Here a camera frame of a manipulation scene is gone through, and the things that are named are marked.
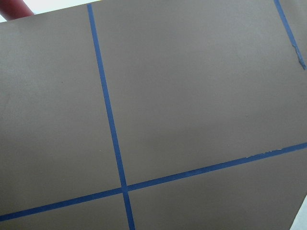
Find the red cardboard tube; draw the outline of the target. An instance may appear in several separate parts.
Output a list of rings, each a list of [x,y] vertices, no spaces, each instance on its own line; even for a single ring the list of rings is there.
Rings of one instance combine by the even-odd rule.
[[[34,15],[23,0],[0,0],[0,15],[7,21]]]

